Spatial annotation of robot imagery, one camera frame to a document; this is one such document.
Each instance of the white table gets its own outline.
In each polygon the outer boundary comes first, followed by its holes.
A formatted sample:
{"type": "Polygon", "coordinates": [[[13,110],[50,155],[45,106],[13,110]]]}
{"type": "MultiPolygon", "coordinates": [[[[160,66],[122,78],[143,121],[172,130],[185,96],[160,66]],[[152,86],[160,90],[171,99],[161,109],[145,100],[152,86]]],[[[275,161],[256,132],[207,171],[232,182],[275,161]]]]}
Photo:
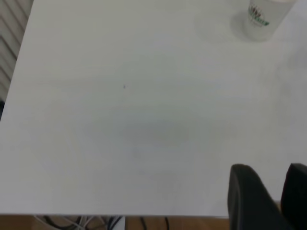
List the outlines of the white table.
{"type": "Polygon", "coordinates": [[[307,2],[254,43],[247,0],[37,0],[0,122],[0,213],[227,216],[307,164],[307,2]]]}

